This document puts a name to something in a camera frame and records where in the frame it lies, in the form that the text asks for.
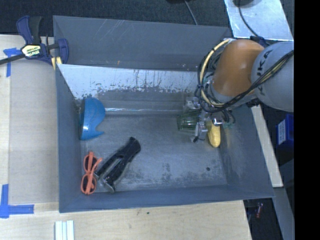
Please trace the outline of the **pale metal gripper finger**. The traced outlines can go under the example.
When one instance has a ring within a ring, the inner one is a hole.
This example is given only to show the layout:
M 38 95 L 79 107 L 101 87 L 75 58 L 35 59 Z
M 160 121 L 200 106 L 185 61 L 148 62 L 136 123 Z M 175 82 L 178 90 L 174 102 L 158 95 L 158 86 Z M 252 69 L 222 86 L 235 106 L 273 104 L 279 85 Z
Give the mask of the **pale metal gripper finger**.
M 191 139 L 193 143 L 197 143 L 199 141 L 205 141 L 208 133 L 208 129 L 206 127 L 206 123 L 204 121 L 199 121 L 195 125 L 194 137 Z
M 201 106 L 197 97 L 188 96 L 185 98 L 183 110 L 184 111 L 196 111 L 200 110 Z

